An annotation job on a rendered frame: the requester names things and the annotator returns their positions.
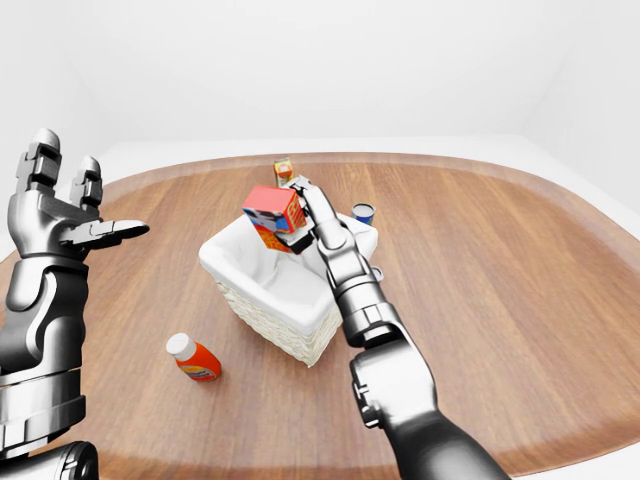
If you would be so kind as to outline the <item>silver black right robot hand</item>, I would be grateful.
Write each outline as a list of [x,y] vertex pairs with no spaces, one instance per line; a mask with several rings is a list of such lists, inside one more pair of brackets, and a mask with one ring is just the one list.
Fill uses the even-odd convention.
[[355,277],[372,276],[371,267],[360,253],[354,235],[339,219],[324,191],[304,176],[295,177],[287,186],[305,201],[314,223],[317,248],[331,281],[339,285]]

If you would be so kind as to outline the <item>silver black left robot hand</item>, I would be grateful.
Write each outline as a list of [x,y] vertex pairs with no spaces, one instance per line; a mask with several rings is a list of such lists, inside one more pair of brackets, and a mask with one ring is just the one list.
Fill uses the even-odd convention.
[[101,166],[91,156],[83,158],[69,199],[57,198],[61,161],[60,139],[47,128],[36,132],[20,158],[7,220],[10,236],[23,259],[53,255],[84,260],[91,250],[116,246],[150,230],[140,220],[102,219]]

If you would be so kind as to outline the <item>red printed butter box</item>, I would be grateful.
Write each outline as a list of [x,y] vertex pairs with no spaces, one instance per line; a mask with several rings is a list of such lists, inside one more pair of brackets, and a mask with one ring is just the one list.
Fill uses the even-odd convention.
[[245,199],[242,209],[268,249],[292,253],[275,233],[291,234],[306,225],[295,190],[257,185]]

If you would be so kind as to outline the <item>white wicker basket with cloth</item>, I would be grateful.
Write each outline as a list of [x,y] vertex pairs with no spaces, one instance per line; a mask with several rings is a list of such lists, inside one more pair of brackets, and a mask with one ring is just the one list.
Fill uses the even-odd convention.
[[342,323],[316,242],[299,255],[271,250],[241,216],[200,247],[199,260],[247,325],[309,367]]

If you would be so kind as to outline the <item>orange printed juice carton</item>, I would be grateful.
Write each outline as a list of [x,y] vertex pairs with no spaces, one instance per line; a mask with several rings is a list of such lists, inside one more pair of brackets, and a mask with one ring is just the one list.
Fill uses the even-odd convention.
[[292,162],[289,157],[285,157],[273,162],[276,185],[284,187],[294,178]]

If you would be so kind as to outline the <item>orange bottle with white cap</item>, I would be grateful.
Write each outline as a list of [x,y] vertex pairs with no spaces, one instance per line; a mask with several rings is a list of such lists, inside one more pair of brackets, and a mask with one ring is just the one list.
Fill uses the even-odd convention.
[[220,361],[186,333],[171,336],[166,342],[166,351],[174,358],[177,366],[194,381],[210,381],[221,375]]

